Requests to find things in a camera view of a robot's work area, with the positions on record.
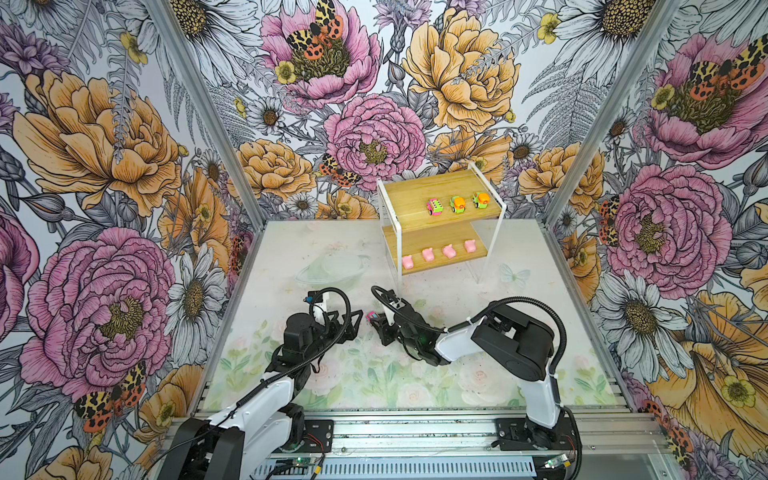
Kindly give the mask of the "green orange mixer truck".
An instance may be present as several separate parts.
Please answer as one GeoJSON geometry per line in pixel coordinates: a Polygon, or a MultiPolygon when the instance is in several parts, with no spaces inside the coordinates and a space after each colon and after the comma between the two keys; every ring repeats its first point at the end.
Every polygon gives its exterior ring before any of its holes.
{"type": "Polygon", "coordinates": [[[450,199],[450,205],[455,214],[462,214],[466,211],[466,200],[461,196],[453,196],[450,199]]]}
{"type": "Polygon", "coordinates": [[[490,204],[490,196],[485,192],[475,192],[472,201],[477,209],[486,209],[490,204]]]}

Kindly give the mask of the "pink green toy truck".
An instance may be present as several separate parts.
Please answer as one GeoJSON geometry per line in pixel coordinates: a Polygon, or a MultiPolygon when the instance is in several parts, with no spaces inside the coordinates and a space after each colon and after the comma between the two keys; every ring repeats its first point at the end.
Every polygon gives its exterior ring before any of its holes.
{"type": "Polygon", "coordinates": [[[439,216],[443,213],[444,207],[439,199],[431,198],[426,203],[428,213],[431,216],[439,216]]]}

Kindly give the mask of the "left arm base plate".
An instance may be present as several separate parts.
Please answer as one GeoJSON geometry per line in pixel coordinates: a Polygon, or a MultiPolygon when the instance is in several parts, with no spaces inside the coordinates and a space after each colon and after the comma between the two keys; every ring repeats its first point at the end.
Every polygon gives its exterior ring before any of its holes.
{"type": "Polygon", "coordinates": [[[288,440],[276,453],[330,453],[333,445],[335,422],[333,420],[303,420],[295,422],[288,440]]]}

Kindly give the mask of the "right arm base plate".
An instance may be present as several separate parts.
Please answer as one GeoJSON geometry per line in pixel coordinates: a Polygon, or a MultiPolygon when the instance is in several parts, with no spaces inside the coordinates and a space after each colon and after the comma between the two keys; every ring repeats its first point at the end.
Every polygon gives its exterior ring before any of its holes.
{"type": "Polygon", "coordinates": [[[565,412],[552,428],[540,426],[527,417],[498,418],[492,447],[501,451],[573,451],[580,443],[574,422],[565,412]]]}

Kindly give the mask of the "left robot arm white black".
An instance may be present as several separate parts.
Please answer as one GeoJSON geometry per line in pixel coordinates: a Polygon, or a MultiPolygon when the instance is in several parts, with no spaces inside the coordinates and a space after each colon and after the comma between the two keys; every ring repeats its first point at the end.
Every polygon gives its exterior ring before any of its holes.
{"type": "Polygon", "coordinates": [[[317,305],[291,315],[258,385],[218,413],[182,423],[157,477],[247,479],[275,450],[301,444],[304,412],[293,400],[332,346],[357,337],[362,318],[361,310],[317,305]]]}

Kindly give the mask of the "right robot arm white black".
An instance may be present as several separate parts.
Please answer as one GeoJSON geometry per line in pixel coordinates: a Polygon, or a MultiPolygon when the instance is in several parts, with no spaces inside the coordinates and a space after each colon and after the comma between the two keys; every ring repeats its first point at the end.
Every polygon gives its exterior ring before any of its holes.
{"type": "Polygon", "coordinates": [[[521,450],[557,445],[563,409],[555,373],[562,353],[547,324],[501,301],[451,327],[428,324],[406,301],[399,307],[387,304],[367,319],[384,346],[397,342],[409,357],[434,367],[486,354],[519,381],[526,402],[525,419],[498,431],[500,445],[521,450]]]}

